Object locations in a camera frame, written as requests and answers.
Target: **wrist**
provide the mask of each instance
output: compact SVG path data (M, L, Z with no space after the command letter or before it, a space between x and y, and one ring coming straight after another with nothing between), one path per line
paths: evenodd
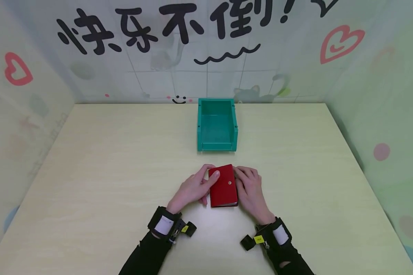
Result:
M259 225L268 225L270 223L275 223L275 215L268 210L258 215L256 220Z
M167 211L172 214L177 214L183 209L184 205L177 200L171 199L166 207Z

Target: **black wrist strap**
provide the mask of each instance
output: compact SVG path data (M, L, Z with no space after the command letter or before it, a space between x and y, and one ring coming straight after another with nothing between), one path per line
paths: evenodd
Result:
M245 250L250 250L257 244L262 244L267 251L280 251L283 258L288 258L287 252L288 247L292 246L292 235L290 234L288 228L286 227L285 223L280 219L275 217L275 222L270 223L268 225L256 225L256 234L253 238L249 235L246 235L243 240L241 240L240 244L244 247ZM288 240L280 245L275 238L274 231L278 229L280 226L283 226L283 229L288 235Z
M173 221L173 226L171 227L167 235L164 235L155 229L155 227L157 226L157 224L159 223L159 221L161 220L163 216ZM150 222L148 223L147 227L154 235L156 235L160 239L169 241L171 243L175 243L176 237L178 236L179 233L182 232L188 235L189 237L191 237L197 229L196 226L193 225L192 222L185 223L181 219L181 217L182 217L181 213L172 214L168 212L165 207L159 206L154 212L154 215L151 218Z

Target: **black sleeve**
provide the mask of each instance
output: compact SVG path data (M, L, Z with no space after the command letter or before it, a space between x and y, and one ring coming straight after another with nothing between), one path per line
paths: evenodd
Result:
M286 243L281 246L283 251L287 251L289 259L287 265L280 267L283 262L279 260L279 251L267 249L267 255L278 275L314 275L310 267L304 261L303 257L298 253L297 249L292 246L292 243Z
M119 275L157 275L172 244L148 232L130 255Z

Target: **teal storage box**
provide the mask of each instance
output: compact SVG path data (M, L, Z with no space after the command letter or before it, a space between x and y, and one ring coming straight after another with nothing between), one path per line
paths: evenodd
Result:
M236 151L238 132L234 99L199 99L198 151Z

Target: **exclamation mark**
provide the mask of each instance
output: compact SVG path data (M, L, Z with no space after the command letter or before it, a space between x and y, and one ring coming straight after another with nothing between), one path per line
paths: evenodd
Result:
M286 2L285 9L283 10L285 12L285 15L283 15L280 18L280 23L285 23L288 20L288 16L286 14L288 14L291 11L292 6L294 5L294 2L295 2L295 0L288 0Z

